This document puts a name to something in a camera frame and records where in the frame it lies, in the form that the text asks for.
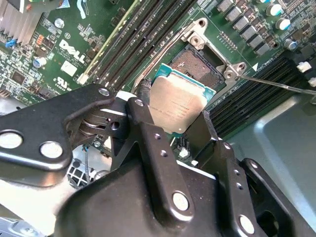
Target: capacitor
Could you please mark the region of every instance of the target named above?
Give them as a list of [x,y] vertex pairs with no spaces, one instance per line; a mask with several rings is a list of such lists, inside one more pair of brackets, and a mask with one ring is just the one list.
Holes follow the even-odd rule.
[[55,20],[55,22],[54,22],[54,25],[55,25],[57,28],[62,29],[62,28],[64,28],[64,26],[65,26],[65,22],[64,22],[62,19],[57,18],[57,19]]
[[270,4],[266,12],[268,16],[277,16],[282,12],[282,6],[280,4]]
[[276,22],[276,28],[282,31],[285,31],[291,25],[291,21],[289,19],[280,18]]
[[295,50],[297,48],[297,45],[297,42],[291,39],[286,39],[284,42],[284,47],[291,51]]
[[35,68],[41,68],[41,67],[45,66],[46,63],[47,63],[47,61],[46,61],[46,58],[44,58],[44,57],[38,57],[38,58],[35,58],[33,60],[33,66]]

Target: silver metal plate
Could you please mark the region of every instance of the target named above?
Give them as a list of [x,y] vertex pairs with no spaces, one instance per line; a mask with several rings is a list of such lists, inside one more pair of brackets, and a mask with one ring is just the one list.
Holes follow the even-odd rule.
[[150,112],[166,132],[184,133],[207,104],[204,88],[177,74],[158,77],[151,89]]

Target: electrolytic capacitor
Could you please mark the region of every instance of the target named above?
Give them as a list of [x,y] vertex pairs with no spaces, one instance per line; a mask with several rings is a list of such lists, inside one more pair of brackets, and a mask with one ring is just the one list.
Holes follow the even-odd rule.
[[282,31],[287,30],[291,25],[291,21],[289,19],[281,18],[276,22],[276,28]]
[[282,13],[282,6],[280,4],[270,4],[266,12],[268,16],[277,16]]
[[44,57],[35,58],[33,60],[33,66],[35,68],[41,68],[41,67],[45,66],[46,63],[47,63],[47,60]]
[[286,39],[284,42],[284,47],[287,48],[288,50],[293,51],[297,48],[297,42],[291,39]]

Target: metal screw head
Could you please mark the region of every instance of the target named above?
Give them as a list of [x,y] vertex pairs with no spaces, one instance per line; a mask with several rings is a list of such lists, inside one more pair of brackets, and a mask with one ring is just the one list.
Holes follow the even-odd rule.
[[242,228],[248,233],[248,234],[253,234],[255,233],[255,228],[253,227],[253,224],[251,221],[248,219],[248,217],[244,215],[239,216],[239,222],[242,226]]
[[105,89],[105,88],[100,88],[99,89],[99,93],[101,95],[104,95],[104,96],[109,96],[110,95],[109,91],[107,89]]
[[47,158],[58,158],[63,153],[63,148],[57,142],[45,142],[40,147],[40,153]]
[[228,149],[228,150],[231,149],[230,145],[229,145],[228,143],[226,143],[226,142],[224,142],[224,147],[225,147],[226,149]]
[[0,134],[0,147],[13,149],[20,146],[23,142],[23,138],[14,132],[5,132]]
[[141,101],[141,100],[139,100],[139,99],[136,99],[136,100],[135,100],[135,103],[136,103],[137,105],[139,105],[139,106],[144,106],[143,101]]
[[258,168],[257,164],[253,161],[250,162],[251,166],[254,167],[255,169]]
[[175,206],[181,210],[181,211],[186,211],[189,208],[189,201],[187,198],[182,194],[182,193],[174,193],[172,196],[173,203]]
[[100,146],[101,146],[101,143],[100,143],[100,142],[94,142],[94,146],[95,146],[95,147],[100,147]]
[[21,229],[21,233],[24,234],[25,236],[30,236],[30,237],[34,237],[38,235],[37,231],[31,228]]

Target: metal heatsink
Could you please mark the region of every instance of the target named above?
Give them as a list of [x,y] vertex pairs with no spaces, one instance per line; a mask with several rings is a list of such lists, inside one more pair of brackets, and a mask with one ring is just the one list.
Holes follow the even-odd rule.
[[41,13],[21,13],[6,0],[0,0],[0,31],[17,39],[17,43],[28,44],[40,20]]

